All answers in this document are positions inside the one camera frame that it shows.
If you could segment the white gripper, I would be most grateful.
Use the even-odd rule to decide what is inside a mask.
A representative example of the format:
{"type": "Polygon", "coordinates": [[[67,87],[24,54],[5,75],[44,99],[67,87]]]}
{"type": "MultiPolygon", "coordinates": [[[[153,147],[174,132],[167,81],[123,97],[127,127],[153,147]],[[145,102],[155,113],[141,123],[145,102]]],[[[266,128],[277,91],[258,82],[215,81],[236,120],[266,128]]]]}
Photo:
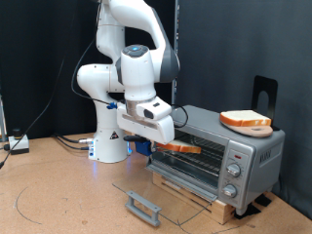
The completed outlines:
{"type": "MultiPolygon", "coordinates": [[[[167,144],[175,138],[172,108],[159,97],[147,102],[119,102],[117,124],[128,132],[146,137],[150,140],[167,144]]],[[[150,145],[151,154],[157,152],[157,143],[150,145]]]]}

